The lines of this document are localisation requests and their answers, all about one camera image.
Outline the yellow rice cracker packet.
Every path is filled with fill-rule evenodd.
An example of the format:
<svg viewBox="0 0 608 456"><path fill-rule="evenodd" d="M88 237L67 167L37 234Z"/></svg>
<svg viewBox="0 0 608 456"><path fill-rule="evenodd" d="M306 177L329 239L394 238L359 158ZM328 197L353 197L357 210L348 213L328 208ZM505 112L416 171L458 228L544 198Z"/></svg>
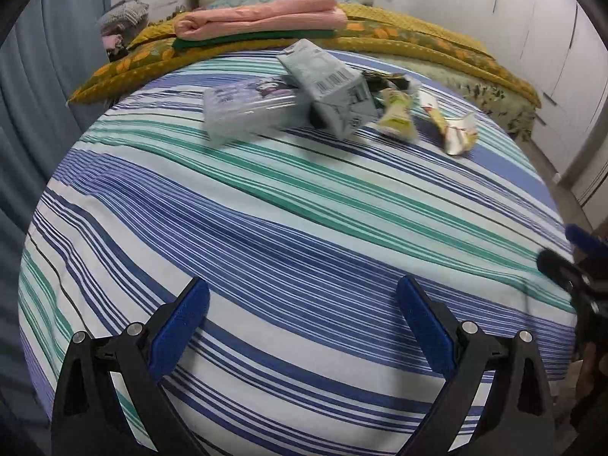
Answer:
<svg viewBox="0 0 608 456"><path fill-rule="evenodd" d="M376 129L383 135L405 142L417 141L418 132L410 116L411 97L399 90L384 89L381 98L385 110L376 122Z"/></svg>

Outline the grey milk carton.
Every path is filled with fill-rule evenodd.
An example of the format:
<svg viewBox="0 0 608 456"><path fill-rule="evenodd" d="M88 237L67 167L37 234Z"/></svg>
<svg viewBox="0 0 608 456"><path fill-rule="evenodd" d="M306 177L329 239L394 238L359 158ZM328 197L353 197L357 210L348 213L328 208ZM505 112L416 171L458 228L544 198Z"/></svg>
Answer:
<svg viewBox="0 0 608 456"><path fill-rule="evenodd" d="M363 74L324 48L300 39L284 48L277 59L311 97L313 108L338 139L378 120Z"/></svg>

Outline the blue green striped tablecloth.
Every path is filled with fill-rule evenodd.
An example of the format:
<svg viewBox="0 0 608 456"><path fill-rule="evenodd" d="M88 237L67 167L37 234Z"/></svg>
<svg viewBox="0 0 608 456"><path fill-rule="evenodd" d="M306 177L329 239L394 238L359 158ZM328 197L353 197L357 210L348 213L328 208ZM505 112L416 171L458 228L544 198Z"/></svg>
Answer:
<svg viewBox="0 0 608 456"><path fill-rule="evenodd" d="M236 52L166 74L55 169L19 277L45 411L73 334L148 320L196 276L207 319L163 385L212 454L396 453L443 384L397 308L406 274L489 334L531 331L560 383L575 317L536 256L570 246L515 142L478 114L475 147L452 158L415 109L414 144L365 127L210 146L204 91L281 71L274 52Z"/></svg>

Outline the floral bed sheet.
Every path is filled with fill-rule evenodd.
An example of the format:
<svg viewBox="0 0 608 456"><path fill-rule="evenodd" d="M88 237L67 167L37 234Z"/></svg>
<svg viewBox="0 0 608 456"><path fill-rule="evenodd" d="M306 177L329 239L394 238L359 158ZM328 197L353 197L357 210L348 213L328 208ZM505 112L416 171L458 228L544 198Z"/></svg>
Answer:
<svg viewBox="0 0 608 456"><path fill-rule="evenodd" d="M510 137L530 141L536 107L522 95L499 84L441 64L399 55L378 55L382 61L420 73L477 106Z"/></svg>

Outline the red white crumpled wrapper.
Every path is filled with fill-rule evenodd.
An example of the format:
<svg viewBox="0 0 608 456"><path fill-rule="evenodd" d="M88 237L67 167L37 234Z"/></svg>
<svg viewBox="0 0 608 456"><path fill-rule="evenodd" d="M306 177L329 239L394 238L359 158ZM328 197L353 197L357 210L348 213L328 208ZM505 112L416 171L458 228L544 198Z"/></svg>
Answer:
<svg viewBox="0 0 608 456"><path fill-rule="evenodd" d="M444 151L448 155L457 157L473 149L478 138L474 113L468 113L459 119L449 119L440 110L437 99L425 91L418 92L418 101L438 128L443 138Z"/></svg>

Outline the clear plastic package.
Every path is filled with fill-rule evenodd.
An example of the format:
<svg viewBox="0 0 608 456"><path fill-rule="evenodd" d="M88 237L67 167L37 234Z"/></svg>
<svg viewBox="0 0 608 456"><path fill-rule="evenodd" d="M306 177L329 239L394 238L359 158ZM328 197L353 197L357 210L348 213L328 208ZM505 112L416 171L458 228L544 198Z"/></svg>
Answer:
<svg viewBox="0 0 608 456"><path fill-rule="evenodd" d="M308 125L312 100L288 75L256 77L203 93L204 129L214 144Z"/></svg>

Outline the white drawer cabinet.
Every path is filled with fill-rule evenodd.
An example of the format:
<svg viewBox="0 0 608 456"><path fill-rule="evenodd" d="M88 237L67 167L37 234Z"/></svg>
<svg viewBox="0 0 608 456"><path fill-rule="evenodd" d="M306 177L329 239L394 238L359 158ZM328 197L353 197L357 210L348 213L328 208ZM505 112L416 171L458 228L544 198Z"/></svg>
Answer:
<svg viewBox="0 0 608 456"><path fill-rule="evenodd" d="M576 0L426 0L445 27L481 40L527 80L541 105L533 140L560 175L572 169L607 95L607 49Z"/></svg>

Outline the folded green cloth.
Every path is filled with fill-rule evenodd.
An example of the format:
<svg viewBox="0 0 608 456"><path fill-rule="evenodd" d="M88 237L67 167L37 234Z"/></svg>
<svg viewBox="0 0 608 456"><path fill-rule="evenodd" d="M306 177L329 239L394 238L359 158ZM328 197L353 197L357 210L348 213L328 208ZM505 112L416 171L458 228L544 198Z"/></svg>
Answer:
<svg viewBox="0 0 608 456"><path fill-rule="evenodd" d="M204 40L184 40L175 38L172 47L175 49L188 48L211 48L212 46L229 44L233 42L244 42L249 40L272 40L272 39L301 39L301 38L331 38L336 34L335 30L285 30L285 31L263 31L253 33L241 33Z"/></svg>

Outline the blue grey curtain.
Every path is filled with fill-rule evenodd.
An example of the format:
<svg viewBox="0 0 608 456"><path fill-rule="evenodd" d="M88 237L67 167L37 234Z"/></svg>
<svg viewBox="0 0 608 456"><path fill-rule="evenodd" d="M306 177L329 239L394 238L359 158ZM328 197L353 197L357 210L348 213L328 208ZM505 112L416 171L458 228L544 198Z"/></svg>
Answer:
<svg viewBox="0 0 608 456"><path fill-rule="evenodd" d="M34 208L67 150L102 113L71 94L107 62L109 0L30 0L1 45L1 384L29 391L17 275Z"/></svg>

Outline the yellow orange patterned blanket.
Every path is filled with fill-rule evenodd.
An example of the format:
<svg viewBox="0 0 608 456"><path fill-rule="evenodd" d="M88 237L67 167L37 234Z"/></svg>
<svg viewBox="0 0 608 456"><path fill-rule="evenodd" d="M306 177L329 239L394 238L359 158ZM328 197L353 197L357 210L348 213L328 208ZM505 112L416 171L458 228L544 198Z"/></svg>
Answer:
<svg viewBox="0 0 608 456"><path fill-rule="evenodd" d="M307 38L322 48L345 52L399 55L441 64L499 84L541 102L535 88L500 65L483 43L406 13L356 3L339 7L348 23L331 38ZM144 29L128 46L128 54L99 68L69 97L70 103L90 104L129 94L148 82L195 62L228 52L286 48L298 39L249 40L212 47L175 49L172 23Z"/></svg>

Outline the grey knitted garment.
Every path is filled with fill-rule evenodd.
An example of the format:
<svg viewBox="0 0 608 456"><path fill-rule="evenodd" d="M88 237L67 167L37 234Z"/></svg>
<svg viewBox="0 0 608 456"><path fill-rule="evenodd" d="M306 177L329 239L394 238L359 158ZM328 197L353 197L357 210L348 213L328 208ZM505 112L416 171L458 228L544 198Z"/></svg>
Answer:
<svg viewBox="0 0 608 456"><path fill-rule="evenodd" d="M141 0L120 0L97 21L105 52L125 48L147 24L149 5Z"/></svg>

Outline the folded pink cloth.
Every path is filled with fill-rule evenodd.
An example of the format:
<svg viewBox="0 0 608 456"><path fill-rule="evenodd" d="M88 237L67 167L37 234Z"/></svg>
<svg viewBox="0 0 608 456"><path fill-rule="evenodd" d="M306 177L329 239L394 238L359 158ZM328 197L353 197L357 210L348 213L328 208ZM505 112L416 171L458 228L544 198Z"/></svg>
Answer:
<svg viewBox="0 0 608 456"><path fill-rule="evenodd" d="M175 35L186 41L294 30L340 30L347 25L337 0L273 0L266 3L200 9L174 23Z"/></svg>

